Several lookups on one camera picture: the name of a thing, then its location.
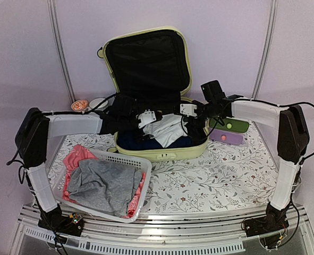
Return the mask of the dark blue garment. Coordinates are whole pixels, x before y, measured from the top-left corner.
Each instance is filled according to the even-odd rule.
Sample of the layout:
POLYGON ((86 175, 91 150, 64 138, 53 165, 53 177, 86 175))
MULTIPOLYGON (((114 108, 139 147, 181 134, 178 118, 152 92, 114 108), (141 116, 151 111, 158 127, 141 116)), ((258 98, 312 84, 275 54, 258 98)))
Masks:
POLYGON ((194 145, 192 139, 182 131, 159 132, 155 137, 140 130, 122 131, 118 133, 116 143, 132 151, 188 148, 194 145))

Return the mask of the pink printed garment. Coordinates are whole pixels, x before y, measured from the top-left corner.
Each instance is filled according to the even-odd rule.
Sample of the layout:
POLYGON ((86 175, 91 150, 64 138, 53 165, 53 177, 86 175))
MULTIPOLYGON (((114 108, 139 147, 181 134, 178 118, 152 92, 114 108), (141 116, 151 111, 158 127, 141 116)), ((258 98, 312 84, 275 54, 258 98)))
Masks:
MULTIPOLYGON (((63 159, 63 163, 66 167, 65 184, 63 188, 63 199, 66 201, 76 203, 75 201, 68 198, 69 193, 66 191, 66 188, 70 181, 71 173, 79 166, 79 161, 85 160, 85 159, 99 159, 99 158, 97 158, 94 154, 92 154, 87 148, 79 144, 74 146, 71 152, 63 159)), ((122 218, 131 218, 135 214, 138 208, 138 201, 142 194, 142 188, 143 188, 145 179, 146 179, 146 173, 143 172, 143 177, 136 191, 136 194, 134 195, 131 203, 129 204, 128 214, 125 216, 121 216, 122 218)))

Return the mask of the purple drawer with pink knob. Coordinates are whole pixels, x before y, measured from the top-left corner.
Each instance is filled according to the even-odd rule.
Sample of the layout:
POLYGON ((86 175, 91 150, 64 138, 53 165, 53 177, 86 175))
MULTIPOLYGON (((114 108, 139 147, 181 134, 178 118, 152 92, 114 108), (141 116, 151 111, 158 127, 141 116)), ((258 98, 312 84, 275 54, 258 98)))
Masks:
POLYGON ((211 140, 235 146, 241 145, 243 141, 243 135, 240 133, 227 132, 218 129, 214 129, 209 137, 211 140))

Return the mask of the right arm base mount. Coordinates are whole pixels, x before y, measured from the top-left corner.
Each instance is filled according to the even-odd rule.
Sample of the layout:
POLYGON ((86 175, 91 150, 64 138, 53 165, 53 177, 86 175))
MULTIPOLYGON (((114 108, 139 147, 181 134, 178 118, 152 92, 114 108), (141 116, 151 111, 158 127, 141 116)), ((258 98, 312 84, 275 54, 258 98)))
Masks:
POLYGON ((259 236, 259 242, 265 249, 278 249, 288 233, 287 210, 288 207, 277 210, 268 204, 264 216, 245 218, 241 228, 247 237, 259 236))

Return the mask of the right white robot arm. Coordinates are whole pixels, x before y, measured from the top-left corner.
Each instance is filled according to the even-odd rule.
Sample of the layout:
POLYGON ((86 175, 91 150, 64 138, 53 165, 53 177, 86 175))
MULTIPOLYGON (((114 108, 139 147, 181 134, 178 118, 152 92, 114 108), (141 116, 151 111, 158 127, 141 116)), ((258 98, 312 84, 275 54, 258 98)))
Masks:
POLYGON ((292 185, 310 140, 302 107, 298 103, 283 106, 240 95, 226 96, 217 80, 201 85, 201 91, 207 103, 196 110, 200 117, 251 120, 278 132, 279 174, 270 206, 283 210, 290 202, 292 185))

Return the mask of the green drawer with knob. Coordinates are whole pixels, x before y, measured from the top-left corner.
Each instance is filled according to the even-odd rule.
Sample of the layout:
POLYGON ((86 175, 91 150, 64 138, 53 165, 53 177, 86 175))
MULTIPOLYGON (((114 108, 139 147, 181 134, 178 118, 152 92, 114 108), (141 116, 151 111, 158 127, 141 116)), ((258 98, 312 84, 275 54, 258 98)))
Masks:
POLYGON ((246 133, 249 129, 249 122, 237 120, 235 118, 225 118, 223 120, 220 120, 219 122, 216 122, 213 118, 211 118, 208 122, 209 127, 226 132, 234 132, 234 133, 246 133))

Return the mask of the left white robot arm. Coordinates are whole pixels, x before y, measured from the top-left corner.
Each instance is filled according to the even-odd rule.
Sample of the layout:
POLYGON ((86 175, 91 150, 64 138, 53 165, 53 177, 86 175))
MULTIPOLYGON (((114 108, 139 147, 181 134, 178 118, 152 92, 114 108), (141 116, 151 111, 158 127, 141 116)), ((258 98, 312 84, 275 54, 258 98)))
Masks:
POLYGON ((53 194, 46 167, 47 142, 51 138, 74 134, 114 134, 138 128, 148 108, 137 99, 115 93, 113 103, 102 110, 50 111, 30 108, 15 136, 16 153, 7 162, 17 162, 26 170, 28 187, 36 198, 45 222, 55 231, 66 225, 53 194))

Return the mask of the metal corner post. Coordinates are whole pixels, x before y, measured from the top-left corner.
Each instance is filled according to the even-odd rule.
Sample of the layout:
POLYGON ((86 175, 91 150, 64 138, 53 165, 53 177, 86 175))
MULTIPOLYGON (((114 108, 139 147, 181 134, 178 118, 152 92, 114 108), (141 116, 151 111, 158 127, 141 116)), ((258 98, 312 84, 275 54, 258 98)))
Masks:
POLYGON ((262 55, 256 75, 256 80, 254 83, 253 91, 251 94, 252 99, 257 99, 261 90, 262 81, 264 78, 267 61, 270 54, 271 43, 274 35, 274 30, 276 26, 276 18, 277 18, 277 10, 278 10, 278 0, 270 1, 270 11, 269 11, 269 18, 268 24, 265 34, 265 41, 264 46, 262 49, 262 55))
POLYGON ((62 71, 62 77, 65 83, 67 95, 69 97, 70 102, 75 101, 75 93, 72 86, 69 69, 67 66, 67 61, 65 57, 65 52, 63 48, 63 42, 61 37, 61 32, 58 24, 58 15, 57 15, 57 6, 56 1, 47 0, 48 14, 50 19, 50 25, 52 28, 53 38, 55 42, 55 47, 57 51, 58 61, 62 71))

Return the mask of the light green hard-shell suitcase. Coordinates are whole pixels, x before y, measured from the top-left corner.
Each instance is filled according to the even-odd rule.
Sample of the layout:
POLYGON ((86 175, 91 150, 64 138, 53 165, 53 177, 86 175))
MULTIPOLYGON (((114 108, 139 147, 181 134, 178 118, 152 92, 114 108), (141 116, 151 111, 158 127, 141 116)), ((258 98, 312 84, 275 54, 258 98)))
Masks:
MULTIPOLYGON (((188 50, 183 35, 175 28, 161 27, 122 35, 109 40, 97 52, 108 68, 116 93, 126 94, 151 104, 151 111, 161 111, 162 117, 174 114, 180 103, 200 105, 186 93, 192 77, 188 50)), ((208 141, 206 120, 183 117, 187 135, 194 146, 208 141)), ((117 145, 119 153, 126 150, 117 145)))

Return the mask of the white plastic mesh basket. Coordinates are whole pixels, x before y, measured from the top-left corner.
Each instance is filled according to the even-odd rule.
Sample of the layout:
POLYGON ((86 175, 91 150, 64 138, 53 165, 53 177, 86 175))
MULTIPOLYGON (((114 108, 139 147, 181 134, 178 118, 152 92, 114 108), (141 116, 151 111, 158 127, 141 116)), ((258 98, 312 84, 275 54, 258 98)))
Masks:
POLYGON ((103 159, 106 161, 114 161, 118 162, 121 164, 126 164, 126 165, 133 165, 136 169, 139 169, 146 173, 146 179, 143 184, 142 188, 142 194, 140 196, 140 199, 138 201, 138 208, 131 218, 122 218, 122 217, 116 217, 116 216, 111 216, 105 213, 102 213, 98 210, 95 209, 90 209, 88 207, 84 207, 81 205, 78 205, 76 203, 72 203, 69 201, 66 201, 63 199, 63 188, 65 184, 65 176, 66 176, 66 167, 63 165, 63 168, 60 172, 60 175, 55 181, 55 185, 52 187, 53 194, 55 196, 55 199, 65 205, 68 205, 70 207, 73 207, 77 210, 83 211, 84 213, 91 214, 93 216, 98 216, 110 220, 114 220, 117 222, 122 222, 122 223, 131 223, 135 221, 138 217, 138 214, 143 207, 146 193, 148 190, 149 182, 150 182, 150 177, 151 177, 151 162, 147 159, 144 158, 139 158, 139 157, 133 157, 133 156, 128 156, 128 155, 123 155, 123 154, 116 154, 108 151, 101 151, 101 150, 94 150, 94 149, 89 149, 89 151, 94 154, 97 158, 103 159))

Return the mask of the grey garment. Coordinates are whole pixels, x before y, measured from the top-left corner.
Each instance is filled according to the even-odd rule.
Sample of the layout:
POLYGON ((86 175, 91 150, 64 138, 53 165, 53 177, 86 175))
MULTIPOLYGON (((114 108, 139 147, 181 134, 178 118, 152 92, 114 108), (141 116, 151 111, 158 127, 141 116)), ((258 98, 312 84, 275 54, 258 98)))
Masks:
POLYGON ((143 172, 132 165, 85 159, 71 173, 66 191, 76 203, 111 216, 128 214, 143 172))

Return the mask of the pink bowl behind basket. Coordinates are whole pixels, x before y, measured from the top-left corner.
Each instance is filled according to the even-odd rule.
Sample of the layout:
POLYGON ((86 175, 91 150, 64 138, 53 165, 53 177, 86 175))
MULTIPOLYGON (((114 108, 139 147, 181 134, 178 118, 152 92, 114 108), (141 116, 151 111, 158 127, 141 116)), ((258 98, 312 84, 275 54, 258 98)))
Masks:
POLYGON ((85 99, 79 99, 75 102, 72 103, 71 105, 71 109, 74 111, 74 112, 83 112, 83 111, 86 111, 87 108, 88 108, 88 101, 85 100, 85 99))

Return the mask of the left metal corner post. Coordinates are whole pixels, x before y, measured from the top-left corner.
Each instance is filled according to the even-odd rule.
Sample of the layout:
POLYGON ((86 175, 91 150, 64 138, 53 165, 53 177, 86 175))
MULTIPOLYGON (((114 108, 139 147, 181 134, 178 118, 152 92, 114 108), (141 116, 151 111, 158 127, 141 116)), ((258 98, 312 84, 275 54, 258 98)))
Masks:
POLYGON ((56 1, 47 0, 48 14, 50 19, 50 25, 52 28, 53 38, 55 42, 55 47, 57 51, 58 61, 62 71, 62 77, 65 83, 67 95, 69 97, 70 102, 75 101, 75 93, 72 86, 69 69, 67 66, 67 61, 65 57, 65 52, 63 48, 63 42, 61 37, 61 32, 58 24, 58 15, 57 15, 57 6, 56 1))

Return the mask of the white t-shirt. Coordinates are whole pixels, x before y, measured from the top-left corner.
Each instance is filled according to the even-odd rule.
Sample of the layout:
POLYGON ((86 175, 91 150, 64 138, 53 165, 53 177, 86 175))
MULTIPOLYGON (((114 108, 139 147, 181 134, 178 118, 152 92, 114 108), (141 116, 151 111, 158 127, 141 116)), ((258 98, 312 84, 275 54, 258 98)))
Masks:
POLYGON ((175 114, 164 115, 160 121, 149 123, 143 128, 144 134, 150 135, 163 148, 167 148, 181 137, 187 137, 186 122, 175 114))

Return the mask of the right metal corner post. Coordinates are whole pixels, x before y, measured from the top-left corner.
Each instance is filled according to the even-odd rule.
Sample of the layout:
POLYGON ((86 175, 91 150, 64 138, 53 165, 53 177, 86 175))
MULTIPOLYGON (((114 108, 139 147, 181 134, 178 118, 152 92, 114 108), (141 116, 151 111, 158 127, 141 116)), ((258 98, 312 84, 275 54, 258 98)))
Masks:
POLYGON ((251 94, 252 99, 257 99, 261 90, 262 81, 264 78, 267 61, 270 54, 271 43, 274 35, 274 30, 276 26, 276 18, 277 18, 277 10, 278 10, 278 0, 270 1, 270 11, 269 11, 269 18, 268 24, 265 34, 265 41, 264 46, 262 49, 262 55, 256 75, 256 80, 254 83, 253 91, 251 94))

